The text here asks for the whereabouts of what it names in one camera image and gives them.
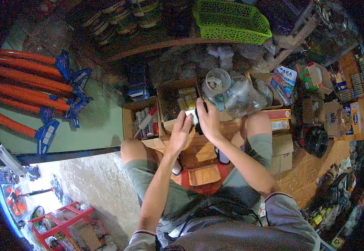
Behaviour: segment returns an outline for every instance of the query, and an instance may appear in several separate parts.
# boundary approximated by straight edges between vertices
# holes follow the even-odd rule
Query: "gray shirt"
[[[161,250],[320,250],[320,237],[302,218],[295,200],[282,192],[265,199],[268,227],[223,217],[195,218]],[[180,233],[178,226],[169,235]],[[155,234],[136,231],[125,251],[155,250]]]

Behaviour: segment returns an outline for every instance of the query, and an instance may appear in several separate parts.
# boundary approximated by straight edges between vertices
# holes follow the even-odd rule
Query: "white sock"
[[[173,172],[174,174],[178,174],[178,173],[181,171],[181,169],[182,169],[182,167],[181,167],[181,165],[179,164],[178,160],[177,160],[177,161],[175,161],[174,166],[172,167],[172,172]]]

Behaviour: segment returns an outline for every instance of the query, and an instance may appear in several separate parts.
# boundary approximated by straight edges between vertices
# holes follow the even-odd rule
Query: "shelf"
[[[150,31],[140,30],[132,37],[120,38],[116,44],[110,45],[108,48],[104,49],[103,61],[104,63],[111,63],[130,55],[178,45],[197,43],[237,43],[236,41],[231,40],[201,38],[199,37],[200,35],[196,33],[192,36],[190,38],[170,37],[164,32],[162,27]]]

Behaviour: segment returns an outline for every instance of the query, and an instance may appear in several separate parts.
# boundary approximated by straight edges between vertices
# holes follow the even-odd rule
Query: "red plastic stool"
[[[220,179],[216,182],[203,184],[199,186],[191,186],[189,184],[189,171],[194,171],[201,168],[193,168],[193,169],[184,169],[182,173],[179,176],[179,184],[183,186],[184,188],[187,188],[189,190],[195,191],[197,193],[204,193],[206,195],[211,195],[221,187],[224,180],[227,178],[228,174],[231,172],[228,165],[222,165],[222,164],[216,164],[218,168],[218,172],[220,173]]]
[[[37,228],[35,228],[34,225],[31,226],[31,228],[33,229],[35,235],[37,236],[37,239],[39,240],[39,242],[47,249],[47,250],[50,250],[49,248],[49,245],[45,242],[45,239],[54,235],[54,234],[57,234],[59,232],[63,232],[65,234],[65,236],[69,239],[70,243],[72,243],[72,245],[75,243],[75,241],[73,240],[72,236],[69,234],[67,227],[69,227],[70,225],[78,222],[79,220],[83,219],[85,221],[87,221],[88,223],[90,223],[90,219],[89,219],[89,215],[94,211],[94,207],[90,207],[88,208],[87,210],[85,211],[80,211],[76,208],[74,208],[73,206],[78,204],[79,202],[75,201],[75,202],[72,202],[70,203],[69,205],[66,205],[58,210],[60,211],[63,211],[63,210],[67,210],[67,211],[72,211],[74,213],[76,213],[77,215],[73,218],[70,218],[69,220],[65,221],[65,222],[61,222],[59,219],[55,218],[52,213],[48,213],[48,214],[45,214],[45,215],[41,215],[40,217],[38,218],[35,218],[35,219],[32,219],[32,220],[29,220],[29,222],[31,223],[36,223],[36,222],[39,222],[39,221],[42,221],[46,216],[49,216],[50,219],[52,219],[56,224],[57,226],[56,227],[53,227],[51,229],[49,229],[47,232],[44,232],[42,234],[40,234],[37,230]],[[54,250],[55,251],[61,251],[63,250],[64,248],[62,246],[59,246],[57,248],[55,248]]]

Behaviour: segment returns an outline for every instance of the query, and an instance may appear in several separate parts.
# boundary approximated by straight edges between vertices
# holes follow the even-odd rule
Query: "green plastic basket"
[[[198,0],[193,7],[193,15],[202,38],[262,45],[272,37],[267,18],[250,5]]]

